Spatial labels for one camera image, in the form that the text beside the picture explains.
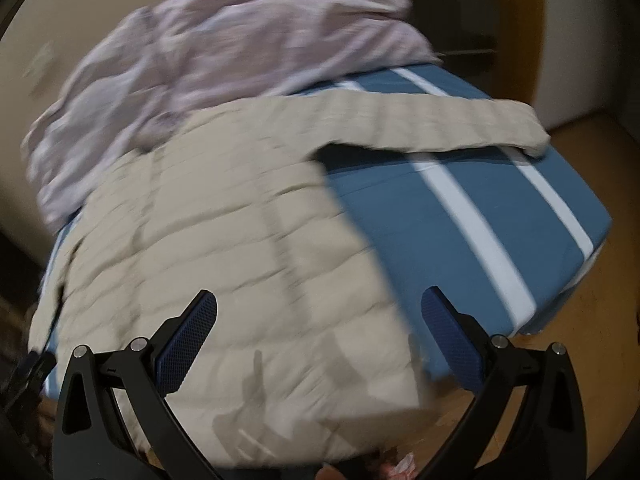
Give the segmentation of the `beige puffer jacket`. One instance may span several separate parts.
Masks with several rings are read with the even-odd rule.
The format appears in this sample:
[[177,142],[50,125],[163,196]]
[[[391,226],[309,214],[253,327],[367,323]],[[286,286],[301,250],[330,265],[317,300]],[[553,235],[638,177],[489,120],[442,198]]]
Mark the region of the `beige puffer jacket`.
[[212,464],[341,460],[429,424],[416,341],[314,160],[331,143],[538,156],[549,138],[526,104],[428,94],[329,90],[201,110],[104,174],[29,344],[55,330],[61,364],[78,344],[118,350],[207,289],[217,322],[168,402]]

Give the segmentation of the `blue white striped bed sheet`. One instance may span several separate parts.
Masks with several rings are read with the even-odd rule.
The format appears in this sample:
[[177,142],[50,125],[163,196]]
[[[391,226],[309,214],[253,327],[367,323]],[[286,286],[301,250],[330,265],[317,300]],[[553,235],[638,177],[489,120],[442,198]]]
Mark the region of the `blue white striped bed sheet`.
[[[490,100],[433,64],[350,74],[290,96],[329,90]],[[122,156],[159,148],[200,111],[187,114],[152,150]],[[430,390],[433,382],[454,373],[422,316],[428,288],[438,287],[457,311],[471,315],[488,334],[539,330],[574,288],[611,226],[600,200],[549,143],[538,156],[506,145],[407,153],[331,143],[316,151],[314,160],[326,187],[378,260],[416,341]],[[90,194],[58,230],[38,307]],[[58,362],[57,343],[55,330],[48,331],[42,348],[28,343],[55,356],[54,392],[61,391],[68,364]]]

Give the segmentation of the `pink floral duvet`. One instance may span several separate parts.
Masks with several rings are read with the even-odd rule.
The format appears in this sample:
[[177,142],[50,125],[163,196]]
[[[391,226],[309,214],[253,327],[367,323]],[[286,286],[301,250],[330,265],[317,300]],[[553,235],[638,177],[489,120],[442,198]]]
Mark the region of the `pink floral duvet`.
[[130,13],[75,67],[22,144],[44,225],[62,228],[120,156],[194,110],[431,63],[412,0],[166,0]]

